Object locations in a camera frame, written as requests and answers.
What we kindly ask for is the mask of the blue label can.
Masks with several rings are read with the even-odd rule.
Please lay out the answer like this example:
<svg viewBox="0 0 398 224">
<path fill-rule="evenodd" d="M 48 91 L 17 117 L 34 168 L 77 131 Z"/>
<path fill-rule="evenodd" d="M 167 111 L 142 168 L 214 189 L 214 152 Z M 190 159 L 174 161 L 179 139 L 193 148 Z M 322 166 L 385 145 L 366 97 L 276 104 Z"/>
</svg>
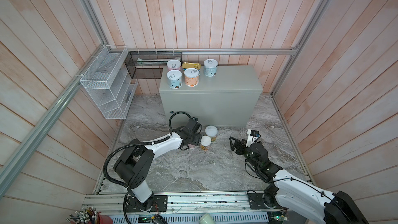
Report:
<svg viewBox="0 0 398 224">
<path fill-rule="evenodd" d="M 204 75 L 214 77 L 217 73 L 218 62 L 215 59 L 207 59 L 204 61 Z"/>
</svg>

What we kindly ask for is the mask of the gold rectangular tin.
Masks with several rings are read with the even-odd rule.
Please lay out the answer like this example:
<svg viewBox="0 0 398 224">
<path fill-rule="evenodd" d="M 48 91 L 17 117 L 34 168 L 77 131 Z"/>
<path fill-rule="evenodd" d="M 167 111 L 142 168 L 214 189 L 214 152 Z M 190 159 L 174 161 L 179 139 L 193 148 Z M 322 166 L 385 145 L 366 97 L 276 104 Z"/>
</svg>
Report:
<svg viewBox="0 0 398 224">
<path fill-rule="evenodd" d="M 181 66 L 182 71 L 184 72 L 185 70 L 189 69 L 189 68 L 194 68 L 198 71 L 200 71 L 201 69 L 201 64 L 200 63 L 190 63 L 190 62 L 184 62 Z"/>
</svg>

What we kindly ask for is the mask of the red label can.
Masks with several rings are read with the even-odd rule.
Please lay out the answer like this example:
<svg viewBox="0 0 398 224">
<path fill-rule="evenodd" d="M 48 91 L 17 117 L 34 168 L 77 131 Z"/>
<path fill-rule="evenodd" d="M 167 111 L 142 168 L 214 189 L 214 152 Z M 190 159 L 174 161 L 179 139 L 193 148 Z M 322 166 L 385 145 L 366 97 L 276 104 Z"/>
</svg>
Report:
<svg viewBox="0 0 398 224">
<path fill-rule="evenodd" d="M 194 148 L 199 147 L 200 145 L 189 144 L 188 146 L 190 149 L 194 149 Z"/>
</svg>

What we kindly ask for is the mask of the teal label can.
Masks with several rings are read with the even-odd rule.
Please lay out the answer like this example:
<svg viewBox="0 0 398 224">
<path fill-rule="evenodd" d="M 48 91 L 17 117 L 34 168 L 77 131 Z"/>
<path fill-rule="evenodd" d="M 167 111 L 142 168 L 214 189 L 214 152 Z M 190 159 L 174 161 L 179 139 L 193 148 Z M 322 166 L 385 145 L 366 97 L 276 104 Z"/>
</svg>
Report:
<svg viewBox="0 0 398 224">
<path fill-rule="evenodd" d="M 182 72 L 179 70 L 170 70 L 166 74 L 167 82 L 170 88 L 178 89 L 182 86 Z"/>
</svg>

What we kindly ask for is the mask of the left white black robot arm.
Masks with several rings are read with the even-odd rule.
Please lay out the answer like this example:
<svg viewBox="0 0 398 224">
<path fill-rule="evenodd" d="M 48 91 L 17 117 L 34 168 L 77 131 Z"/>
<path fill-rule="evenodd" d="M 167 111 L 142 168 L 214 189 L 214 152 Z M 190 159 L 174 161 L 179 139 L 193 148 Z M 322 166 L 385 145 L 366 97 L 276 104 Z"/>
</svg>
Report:
<svg viewBox="0 0 398 224">
<path fill-rule="evenodd" d="M 172 128 L 169 119 L 169 134 L 158 139 L 141 142 L 138 139 L 114 150 L 105 160 L 105 178 L 127 190 L 140 211 L 149 211 L 154 205 L 154 193 L 146 182 L 149 169 L 155 158 L 172 150 L 187 150 L 190 145 L 198 146 L 202 125 L 195 117 L 177 128 Z"/>
</svg>

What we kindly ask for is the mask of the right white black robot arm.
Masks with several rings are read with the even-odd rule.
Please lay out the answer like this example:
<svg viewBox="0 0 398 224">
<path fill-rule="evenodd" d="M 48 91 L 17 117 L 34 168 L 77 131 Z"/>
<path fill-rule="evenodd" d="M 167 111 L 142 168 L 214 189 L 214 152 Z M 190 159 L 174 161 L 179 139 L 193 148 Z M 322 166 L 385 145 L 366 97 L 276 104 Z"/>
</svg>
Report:
<svg viewBox="0 0 398 224">
<path fill-rule="evenodd" d="M 247 140 L 230 137 L 229 141 L 231 150 L 242 155 L 256 177 L 267 184 L 261 194 L 265 207 L 288 208 L 316 224 L 368 223 L 347 193 L 318 188 L 273 163 L 258 137 L 252 137 L 249 146 Z"/>
</svg>

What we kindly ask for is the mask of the orange label pull-tab can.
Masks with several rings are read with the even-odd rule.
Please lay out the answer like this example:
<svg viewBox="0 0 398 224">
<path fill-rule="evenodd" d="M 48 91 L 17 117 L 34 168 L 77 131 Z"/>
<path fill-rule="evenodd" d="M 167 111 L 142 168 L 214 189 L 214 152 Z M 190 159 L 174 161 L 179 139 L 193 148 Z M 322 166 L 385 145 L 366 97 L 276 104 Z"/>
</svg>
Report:
<svg viewBox="0 0 398 224">
<path fill-rule="evenodd" d="M 184 71 L 184 82 L 188 87 L 195 87 L 199 84 L 200 71 L 195 68 L 188 68 Z"/>
</svg>

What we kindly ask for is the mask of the pink label can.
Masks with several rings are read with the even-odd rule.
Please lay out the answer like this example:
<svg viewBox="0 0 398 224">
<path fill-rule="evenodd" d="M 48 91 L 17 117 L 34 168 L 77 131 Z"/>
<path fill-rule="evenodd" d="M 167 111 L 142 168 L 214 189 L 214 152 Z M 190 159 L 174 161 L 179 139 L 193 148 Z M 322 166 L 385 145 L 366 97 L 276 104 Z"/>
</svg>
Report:
<svg viewBox="0 0 398 224">
<path fill-rule="evenodd" d="M 167 65 L 167 68 L 169 71 L 172 71 L 172 70 L 181 71 L 181 61 L 180 60 L 176 60 L 176 59 L 169 60 L 166 65 Z"/>
</svg>

